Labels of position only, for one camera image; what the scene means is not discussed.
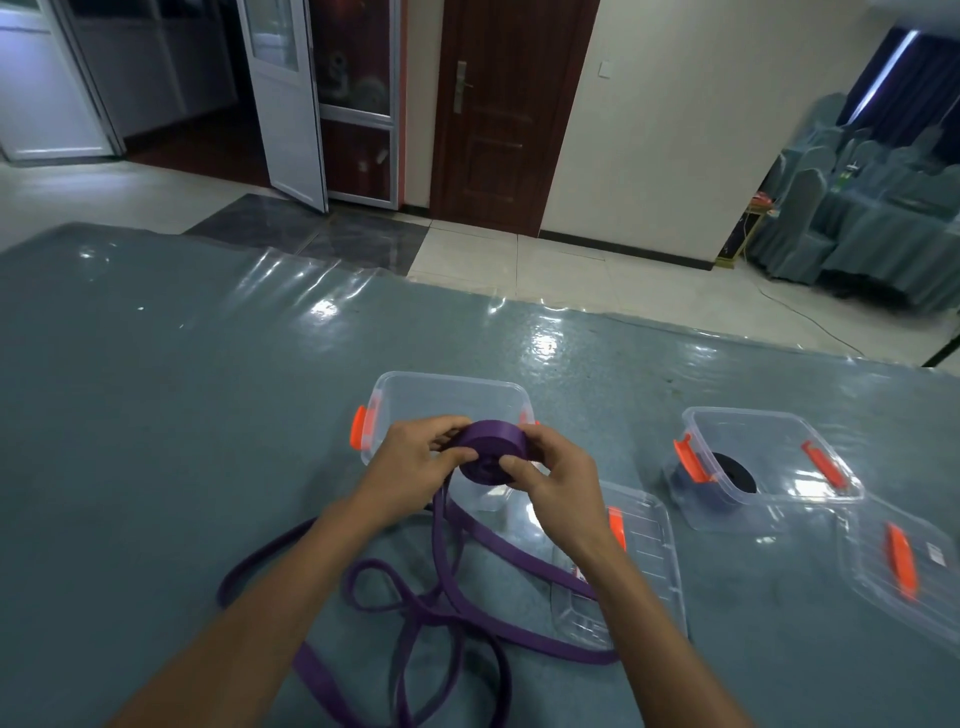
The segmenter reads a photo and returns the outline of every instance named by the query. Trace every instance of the glass panel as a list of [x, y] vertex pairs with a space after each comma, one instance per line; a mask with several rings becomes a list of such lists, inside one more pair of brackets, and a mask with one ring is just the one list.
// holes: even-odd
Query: glass panel
[[322, 104], [390, 114], [390, 0], [312, 0]]
[[298, 70], [290, 0], [246, 0], [253, 55], [273, 65]]
[[152, 17], [149, 0], [70, 0], [77, 17]]
[[389, 131], [324, 119], [320, 132], [327, 189], [390, 200]]
[[0, 0], [0, 10], [38, 11], [36, 0]]
[[160, 17], [212, 17], [206, 0], [159, 0]]

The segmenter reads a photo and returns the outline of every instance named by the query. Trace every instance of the rolled purple band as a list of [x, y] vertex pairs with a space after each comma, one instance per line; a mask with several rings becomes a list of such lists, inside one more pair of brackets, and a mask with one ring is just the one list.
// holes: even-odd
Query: rolled purple band
[[502, 420], [481, 420], [473, 423], [454, 437], [449, 448], [473, 448], [480, 456], [471, 463], [460, 466], [460, 472], [468, 480], [480, 485], [507, 485], [514, 479], [500, 467], [503, 455], [513, 455], [529, 460], [527, 436], [516, 425]]

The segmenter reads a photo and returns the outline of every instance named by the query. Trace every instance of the blue curtain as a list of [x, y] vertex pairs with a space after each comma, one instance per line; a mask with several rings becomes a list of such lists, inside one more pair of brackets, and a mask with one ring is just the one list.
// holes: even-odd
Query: blue curtain
[[894, 28], [887, 34], [887, 37], [883, 39], [883, 42], [880, 43], [880, 47], [876, 49], [874, 57], [870, 59], [867, 67], [864, 68], [863, 73], [860, 74], [860, 78], [857, 79], [853, 88], [850, 89], [850, 93], [847, 95], [847, 105], [844, 106], [843, 111], [840, 113], [839, 124], [846, 124], [850, 121], [851, 115], [856, 111], [856, 108], [860, 106], [863, 97], [867, 95], [867, 91], [870, 90], [870, 87], [874, 84], [874, 81], [876, 81], [876, 77], [880, 75], [883, 66], [885, 66], [887, 61], [890, 60], [890, 57], [894, 55], [894, 51], [900, 47], [900, 43], [906, 37], [906, 34], [907, 31], [903, 28]]
[[[894, 41], [895, 35], [890, 35], [877, 52], [878, 55], [886, 50], [886, 57], [871, 61], [871, 66], [878, 66], [873, 78], [864, 85], [866, 90], [876, 79], [879, 70], [886, 64], [890, 54], [896, 50], [900, 41]], [[848, 106], [855, 109], [860, 103], [863, 94], [853, 99]], [[873, 100], [856, 118], [857, 127], [873, 127], [873, 138], [889, 147], [906, 147], [913, 143], [917, 135], [930, 126], [935, 126], [944, 118], [944, 114], [960, 97], [960, 42], [950, 38], [935, 36], [919, 36], [906, 49], [896, 66], [887, 76]], [[951, 113], [953, 129], [947, 124], [946, 136], [955, 139], [957, 136], [960, 114]], [[960, 154], [960, 144], [956, 146]], [[946, 152], [950, 145], [945, 139], [937, 152]]]

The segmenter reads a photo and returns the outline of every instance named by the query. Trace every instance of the orange latch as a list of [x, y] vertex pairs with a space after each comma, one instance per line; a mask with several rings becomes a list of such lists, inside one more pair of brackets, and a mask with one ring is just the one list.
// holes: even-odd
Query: orange latch
[[825, 452], [820, 448], [815, 448], [813, 442], [810, 440], [807, 440], [800, 445], [800, 447], [813, 464], [817, 466], [817, 470], [824, 474], [830, 485], [838, 491], [847, 489], [847, 478], [840, 472], [840, 469], [837, 468], [836, 464], [830, 460]]
[[917, 568], [913, 563], [913, 550], [906, 534], [899, 526], [887, 523], [887, 548], [889, 549], [890, 568], [897, 577], [900, 593], [913, 601], [917, 600], [919, 583]]
[[700, 462], [697, 453], [694, 452], [690, 446], [689, 432], [686, 433], [686, 436], [682, 440], [674, 440], [673, 447], [680, 457], [680, 462], [684, 464], [687, 474], [693, 478], [693, 482], [709, 483], [711, 481], [710, 476], [707, 475], [707, 471], [704, 470], [703, 463]]
[[366, 419], [367, 407], [361, 404], [353, 415], [353, 425], [350, 427], [350, 446], [353, 449], [363, 449], [363, 423]]
[[619, 508], [608, 508], [608, 514], [610, 515], [610, 530], [613, 532], [613, 536], [620, 543], [620, 547], [626, 551], [627, 550], [627, 534], [623, 529], [623, 511]]

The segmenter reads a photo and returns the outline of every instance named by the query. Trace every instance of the right hand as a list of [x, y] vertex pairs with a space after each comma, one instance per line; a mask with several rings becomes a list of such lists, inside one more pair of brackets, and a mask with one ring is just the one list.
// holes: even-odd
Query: right hand
[[550, 540], [578, 566], [616, 540], [600, 493], [597, 466], [586, 450], [543, 425], [520, 425], [532, 445], [533, 460], [550, 469], [544, 475], [529, 460], [504, 455], [500, 467], [534, 504], [534, 513]]

